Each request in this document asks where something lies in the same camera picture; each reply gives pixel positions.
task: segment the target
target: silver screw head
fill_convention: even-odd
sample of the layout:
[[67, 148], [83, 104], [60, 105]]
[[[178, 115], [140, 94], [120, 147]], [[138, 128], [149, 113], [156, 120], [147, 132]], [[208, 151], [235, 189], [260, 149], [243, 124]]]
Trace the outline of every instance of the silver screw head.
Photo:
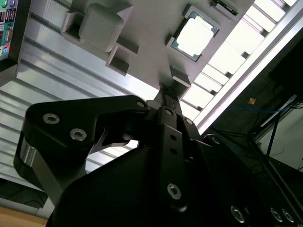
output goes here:
[[43, 121], [47, 124], [57, 124], [59, 123], [60, 118], [53, 113], [47, 113], [43, 115]]
[[271, 214], [273, 215], [273, 217], [278, 221], [278, 222], [283, 222], [283, 219], [281, 217], [281, 215], [274, 209], [274, 208], [270, 208]]
[[70, 136], [73, 140], [76, 141], [84, 141], [87, 137], [87, 134], [84, 130], [82, 129], [73, 129], [70, 132]]
[[193, 122], [190, 120], [190, 119], [186, 119], [186, 122], [188, 123], [188, 124], [190, 124], [190, 125], [192, 125], [193, 124]]
[[239, 210], [237, 207], [235, 206], [231, 206], [231, 212], [232, 212], [232, 215], [234, 216], [234, 218], [240, 222], [240, 223], [244, 223], [245, 222], [245, 218], [244, 218], [244, 215], [242, 214], [241, 210]]
[[288, 213], [285, 209], [282, 209], [282, 212], [287, 220], [289, 220], [291, 223], [294, 223], [294, 218], [290, 213]]
[[219, 140], [216, 137], [212, 137], [212, 140], [213, 140], [214, 143], [220, 144]]
[[140, 107], [144, 107], [145, 106], [144, 103], [142, 103], [142, 102], [137, 102], [137, 105], [140, 106]]
[[168, 109], [165, 110], [165, 112], [168, 114], [168, 115], [172, 115], [172, 112]]
[[181, 190], [175, 184], [170, 183], [167, 185], [167, 191], [174, 200], [179, 200], [181, 198]]

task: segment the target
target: black metal frame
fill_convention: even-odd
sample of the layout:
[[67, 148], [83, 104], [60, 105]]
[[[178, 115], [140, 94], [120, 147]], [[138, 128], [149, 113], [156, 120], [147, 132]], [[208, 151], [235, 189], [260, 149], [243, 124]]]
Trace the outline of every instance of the black metal frame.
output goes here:
[[[273, 132], [270, 138], [268, 150], [266, 154], [263, 154], [263, 152], [260, 150], [260, 148], [257, 146], [253, 139], [253, 134], [249, 134], [247, 137], [248, 142], [253, 146], [253, 150], [255, 151], [255, 155], [259, 157], [259, 161], [263, 168], [266, 170], [266, 172], [270, 175], [272, 180], [276, 183], [276, 185], [279, 187], [282, 195], [284, 196], [285, 200], [288, 202], [289, 206], [292, 208], [293, 212], [296, 214], [297, 218], [300, 220], [301, 223], [303, 223], [303, 206], [301, 203], [297, 200], [296, 196], [292, 193], [290, 188], [287, 186], [279, 172], [276, 170], [275, 166], [271, 163], [269, 159], [270, 151], [272, 144], [274, 142], [274, 137], [276, 134], [276, 129], [279, 124], [281, 113], [279, 113], [274, 118], [274, 127]], [[231, 137], [227, 136], [225, 133], [221, 133], [220, 131], [213, 129], [216, 133], [218, 133], [220, 136], [223, 136], [230, 142], [236, 144], [240, 148], [246, 150], [244, 146], [239, 144], [237, 141], [233, 140]]]
[[[71, 134], [74, 129], [78, 135]], [[139, 147], [86, 174], [89, 153], [129, 140]], [[55, 204], [48, 227], [100, 221], [278, 227], [301, 221], [294, 212], [293, 222], [282, 215], [290, 208], [279, 190], [268, 191], [219, 137], [200, 139], [167, 87], [148, 104], [121, 96], [31, 106], [14, 166]]]
[[7, 59], [0, 62], [0, 87], [7, 84], [17, 76], [27, 20], [30, 15], [31, 3], [31, 0], [18, 1], [14, 33], [10, 42], [9, 56]]

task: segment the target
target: gray block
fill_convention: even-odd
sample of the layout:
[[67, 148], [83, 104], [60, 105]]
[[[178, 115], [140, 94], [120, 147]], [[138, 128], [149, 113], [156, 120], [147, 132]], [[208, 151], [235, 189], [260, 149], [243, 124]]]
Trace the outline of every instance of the gray block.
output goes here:
[[98, 49], [110, 52], [124, 26], [123, 19], [112, 10], [90, 4], [79, 30], [79, 36]]
[[81, 27], [83, 18], [83, 13], [66, 12], [61, 27], [61, 34], [64, 38], [76, 45], [83, 43], [83, 39], [79, 36], [79, 28]]

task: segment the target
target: wooden surface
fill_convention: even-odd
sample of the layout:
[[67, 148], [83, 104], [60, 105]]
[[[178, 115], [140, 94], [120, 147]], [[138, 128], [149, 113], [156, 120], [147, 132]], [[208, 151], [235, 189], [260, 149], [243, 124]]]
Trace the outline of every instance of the wooden surface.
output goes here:
[[46, 219], [0, 207], [0, 227], [45, 227]]

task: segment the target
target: green circuit board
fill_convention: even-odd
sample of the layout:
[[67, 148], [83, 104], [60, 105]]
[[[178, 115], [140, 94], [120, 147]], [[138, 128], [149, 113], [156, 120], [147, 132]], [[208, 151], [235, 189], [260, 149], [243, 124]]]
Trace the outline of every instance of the green circuit board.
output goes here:
[[18, 0], [0, 0], [0, 60], [9, 55]]

